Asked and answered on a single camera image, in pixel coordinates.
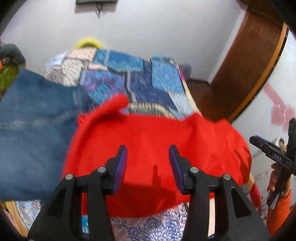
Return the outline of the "orange right sleeve forearm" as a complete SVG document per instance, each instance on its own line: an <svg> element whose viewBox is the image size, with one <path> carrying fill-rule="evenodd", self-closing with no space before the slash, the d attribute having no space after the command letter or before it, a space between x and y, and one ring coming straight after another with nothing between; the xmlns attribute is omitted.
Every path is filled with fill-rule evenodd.
<svg viewBox="0 0 296 241"><path fill-rule="evenodd" d="M281 197L274 209L269 208L267 214L266 227L272 237L282 226L290 213L290 202L292 190L285 197Z"/></svg>

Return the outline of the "right hand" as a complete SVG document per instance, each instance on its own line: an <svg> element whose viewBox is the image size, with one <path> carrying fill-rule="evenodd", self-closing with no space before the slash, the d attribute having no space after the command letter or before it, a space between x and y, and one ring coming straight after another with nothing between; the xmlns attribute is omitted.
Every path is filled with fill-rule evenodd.
<svg viewBox="0 0 296 241"><path fill-rule="evenodd" d="M270 175L269 184L267 186L267 193L274 192L275 186L278 182L278 176L276 174L277 169L279 168L278 164L273 163L271 165L271 168L273 169L273 171L271 172L271 175ZM286 181L285 189L281 195L281 198L285 198L286 196L288 196L288 194L290 193L290 190L291 190L291 177Z"/></svg>

